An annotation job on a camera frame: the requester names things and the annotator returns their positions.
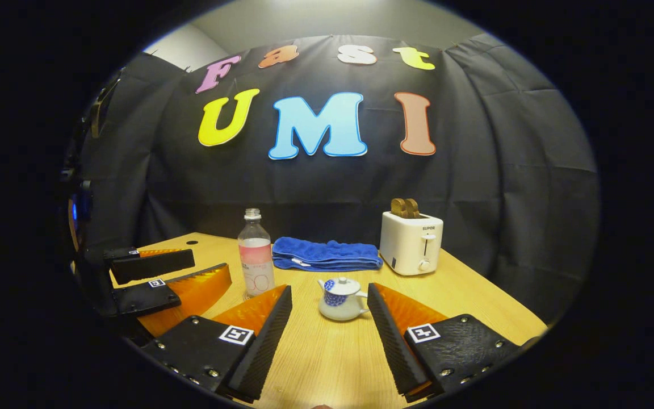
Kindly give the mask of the clear water bottle pink label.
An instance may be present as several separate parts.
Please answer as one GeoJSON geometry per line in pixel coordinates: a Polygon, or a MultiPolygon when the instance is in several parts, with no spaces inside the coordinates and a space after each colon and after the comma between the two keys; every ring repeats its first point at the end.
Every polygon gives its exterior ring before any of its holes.
{"type": "Polygon", "coordinates": [[[247,208],[245,225],[238,235],[245,291],[250,295],[258,295],[275,287],[271,238],[262,227],[261,220],[258,208],[247,208]]]}

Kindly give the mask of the white blue teacup lid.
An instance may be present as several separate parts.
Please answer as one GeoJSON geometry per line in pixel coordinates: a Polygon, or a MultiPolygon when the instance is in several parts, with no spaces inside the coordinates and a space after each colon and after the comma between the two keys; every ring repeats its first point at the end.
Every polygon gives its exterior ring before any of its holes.
{"type": "Polygon", "coordinates": [[[361,285],[354,279],[338,277],[328,279],[324,283],[324,290],[332,295],[349,296],[361,291],[361,285]]]}

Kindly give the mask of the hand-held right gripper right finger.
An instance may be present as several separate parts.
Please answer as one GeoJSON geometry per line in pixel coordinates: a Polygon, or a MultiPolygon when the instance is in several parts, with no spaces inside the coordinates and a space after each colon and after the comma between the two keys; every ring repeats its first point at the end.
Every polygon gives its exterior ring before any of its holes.
{"type": "Polygon", "coordinates": [[[407,402],[455,394],[522,350],[471,314],[449,318],[379,283],[367,293],[395,386],[407,402]]]}

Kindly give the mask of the white blue patterned teacup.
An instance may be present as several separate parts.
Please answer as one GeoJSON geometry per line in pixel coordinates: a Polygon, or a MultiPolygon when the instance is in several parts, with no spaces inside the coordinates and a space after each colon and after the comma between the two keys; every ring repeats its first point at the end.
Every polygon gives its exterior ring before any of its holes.
{"type": "Polygon", "coordinates": [[[337,295],[324,289],[317,310],[322,316],[332,321],[350,321],[369,312],[363,303],[367,298],[368,294],[363,291],[356,291],[349,295],[337,295]]]}

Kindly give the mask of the folded blue towel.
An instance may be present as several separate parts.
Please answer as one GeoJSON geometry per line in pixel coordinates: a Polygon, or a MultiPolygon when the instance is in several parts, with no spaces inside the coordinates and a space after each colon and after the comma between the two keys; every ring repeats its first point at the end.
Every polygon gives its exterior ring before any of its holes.
{"type": "Polygon", "coordinates": [[[272,246],[274,266],[309,272],[378,271],[384,261],[373,244],[312,243],[283,236],[272,246]]]}

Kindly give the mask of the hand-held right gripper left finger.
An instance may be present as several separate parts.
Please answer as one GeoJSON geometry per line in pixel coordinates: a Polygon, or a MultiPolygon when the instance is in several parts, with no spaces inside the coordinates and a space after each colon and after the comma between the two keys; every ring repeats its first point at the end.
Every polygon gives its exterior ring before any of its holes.
{"type": "Polygon", "coordinates": [[[142,351],[200,391],[252,403],[261,398],[291,311],[291,286],[280,285],[215,318],[188,316],[142,351]]]}

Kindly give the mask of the white toaster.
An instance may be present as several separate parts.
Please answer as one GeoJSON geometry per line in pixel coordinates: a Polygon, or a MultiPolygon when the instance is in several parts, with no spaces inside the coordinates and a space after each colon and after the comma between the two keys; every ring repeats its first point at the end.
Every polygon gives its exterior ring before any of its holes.
{"type": "Polygon", "coordinates": [[[438,269],[443,228],[442,219],[422,213],[419,218],[408,219],[384,212],[379,253],[401,276],[433,273],[438,269]]]}

